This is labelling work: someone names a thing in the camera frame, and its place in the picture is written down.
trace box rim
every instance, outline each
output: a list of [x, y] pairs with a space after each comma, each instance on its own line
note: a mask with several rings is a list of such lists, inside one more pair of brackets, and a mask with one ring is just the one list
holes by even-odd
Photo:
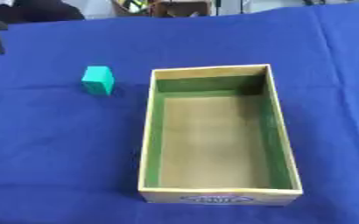
[[[189, 189], [189, 188], [167, 188], [167, 187], [146, 187], [145, 186], [145, 175], [146, 175], [146, 166], [147, 166], [147, 154], [148, 154], [148, 145], [150, 142], [151, 134], [151, 116], [152, 116], [152, 105], [154, 102], [153, 95], [156, 88], [156, 72], [159, 71], [180, 71], [180, 70], [201, 70], [209, 68], [232, 68], [232, 67], [263, 67], [266, 68], [266, 73], [269, 79], [267, 79], [268, 84], [271, 87], [271, 97], [273, 98], [273, 109], [277, 112], [278, 123], [281, 124], [278, 126], [278, 133], [280, 138], [284, 141], [283, 146], [284, 155], [286, 162], [291, 164], [289, 167], [289, 173], [291, 176], [291, 181], [294, 186], [297, 186], [298, 189], [272, 189], [272, 188], [203, 188], [203, 189]], [[147, 111], [144, 122], [144, 134], [143, 134], [143, 146], [141, 149], [141, 158], [139, 166], [139, 176], [137, 182], [137, 189], [140, 192], [162, 192], [162, 193], [271, 193], [271, 194], [290, 194], [290, 195], [301, 195], [303, 193], [302, 184], [300, 181], [298, 167], [295, 163], [295, 159], [292, 154], [292, 148], [290, 141], [288, 139], [284, 118], [281, 113], [281, 107], [278, 100], [278, 94], [276, 92], [276, 87], [274, 83], [274, 78], [272, 75], [271, 65], [270, 64], [256, 64], [256, 65], [230, 65], [230, 66], [198, 66], [198, 67], [179, 67], [179, 68], [159, 68], [153, 69], [151, 71], [150, 78], [150, 89], [148, 92], [148, 103]]]

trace box bottom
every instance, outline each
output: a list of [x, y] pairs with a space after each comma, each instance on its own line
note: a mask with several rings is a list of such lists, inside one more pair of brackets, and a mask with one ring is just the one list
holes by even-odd
[[166, 97], [159, 187], [270, 188], [262, 99]]

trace blue tablecloth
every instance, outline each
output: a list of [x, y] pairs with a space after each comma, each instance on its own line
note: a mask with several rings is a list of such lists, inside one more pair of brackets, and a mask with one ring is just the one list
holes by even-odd
[[[0, 223], [359, 223], [359, 3], [232, 17], [13, 25], [1, 33]], [[305, 194], [285, 207], [137, 195], [153, 68], [271, 63]], [[110, 97], [87, 66], [111, 67]]]

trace blue fabric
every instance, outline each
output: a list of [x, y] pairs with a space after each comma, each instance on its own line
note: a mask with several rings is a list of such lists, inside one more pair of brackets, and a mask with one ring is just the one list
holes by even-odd
[[[1, 33], [0, 223], [359, 223], [359, 3]], [[150, 72], [271, 63], [305, 194], [285, 207], [147, 204], [137, 165]], [[87, 94], [109, 66], [111, 97]]]

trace open wooden box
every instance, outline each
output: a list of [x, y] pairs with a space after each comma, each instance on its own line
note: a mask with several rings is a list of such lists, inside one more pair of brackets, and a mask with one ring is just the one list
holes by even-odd
[[202, 204], [301, 195], [270, 66], [154, 70], [138, 190], [150, 202]]

